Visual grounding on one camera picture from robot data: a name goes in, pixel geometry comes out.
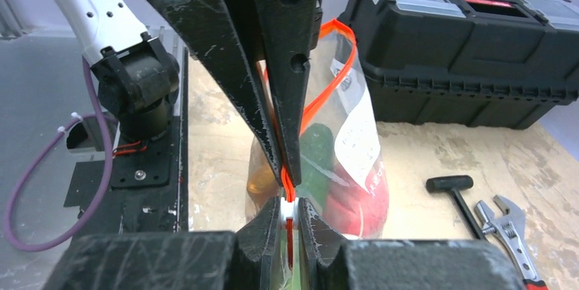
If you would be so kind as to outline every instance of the wooden table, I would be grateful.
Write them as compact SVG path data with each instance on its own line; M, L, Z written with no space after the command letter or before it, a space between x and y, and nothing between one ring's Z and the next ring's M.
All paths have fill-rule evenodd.
M189 229L236 231L245 223L253 135L198 61L190 61L189 89ZM470 239L449 197L424 189L430 177L468 174L475 186L463 191L467 204L496 208L495 194L517 203L550 289L579 289L579 162L541 126L377 125L390 189L383 238Z

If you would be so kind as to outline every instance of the hammer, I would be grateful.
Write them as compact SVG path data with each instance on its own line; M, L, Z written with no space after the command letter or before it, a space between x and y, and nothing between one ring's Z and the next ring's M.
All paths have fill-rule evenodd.
M486 240L479 223L460 194L460 190L470 189L473 184L472 177L468 175L433 177L426 181L426 190L430 193L448 192L472 236L479 240Z

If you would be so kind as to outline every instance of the plastic bag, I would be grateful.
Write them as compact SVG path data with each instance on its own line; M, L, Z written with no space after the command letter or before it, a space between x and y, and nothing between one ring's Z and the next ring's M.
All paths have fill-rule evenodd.
M309 122L304 117L307 124L302 125L302 184L295 188L296 196L310 199L323 219L348 237L379 237L389 193L352 31L337 20L324 24L310 64L304 116L312 107L315 115ZM256 139L246 189L247 221L269 198L284 195Z

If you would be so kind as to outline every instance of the toolbox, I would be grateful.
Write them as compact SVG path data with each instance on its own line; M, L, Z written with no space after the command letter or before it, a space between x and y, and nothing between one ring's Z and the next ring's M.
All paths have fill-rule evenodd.
M524 129L579 94L568 0L349 0L377 120Z

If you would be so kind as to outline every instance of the wrench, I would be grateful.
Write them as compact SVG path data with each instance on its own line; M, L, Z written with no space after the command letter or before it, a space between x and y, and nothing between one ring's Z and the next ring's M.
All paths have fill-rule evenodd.
M507 249L528 290L547 290L545 281L531 261L524 241L526 218L523 210L503 196L496 195L493 201L503 212L503 216L495 217L492 209L482 200L475 207L475 213L483 223L483 233L492 233Z

